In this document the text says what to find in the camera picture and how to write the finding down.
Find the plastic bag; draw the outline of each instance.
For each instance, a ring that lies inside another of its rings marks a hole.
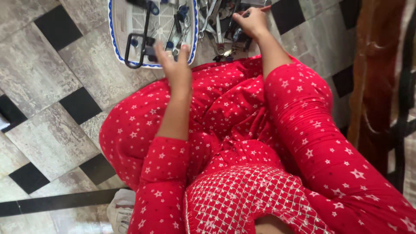
[[[114,234],[126,234],[133,214],[136,193],[128,189],[120,189],[107,208],[107,216]]]

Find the floor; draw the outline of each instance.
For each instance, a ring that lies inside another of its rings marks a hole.
[[[267,14],[284,48],[332,88],[343,130],[358,6],[274,0]],[[117,102],[163,73],[117,61],[107,0],[6,0],[0,15],[0,114],[10,123],[0,119],[0,233],[112,233],[106,207],[125,185],[98,131]],[[214,46],[199,43],[192,66],[211,62]]]

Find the person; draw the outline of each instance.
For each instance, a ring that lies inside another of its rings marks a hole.
[[[128,233],[416,233],[416,213],[335,126],[332,94],[256,8],[233,15],[261,55],[167,79],[110,112],[99,141],[136,192]]]

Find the red kurta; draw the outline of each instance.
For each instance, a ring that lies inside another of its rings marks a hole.
[[[335,127],[326,82],[292,59],[265,82],[260,56],[195,68],[188,142],[154,137],[166,79],[115,106],[99,140],[137,194],[129,233],[254,234],[266,214],[295,233],[416,233],[415,210]]]

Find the sleeve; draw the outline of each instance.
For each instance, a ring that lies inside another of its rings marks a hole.
[[[182,200],[189,144],[156,137],[143,162],[129,234],[185,233]]]
[[[408,201],[345,139],[332,117],[328,84],[294,63],[272,71],[265,95],[272,121],[303,177],[313,207],[336,233],[415,231]]]

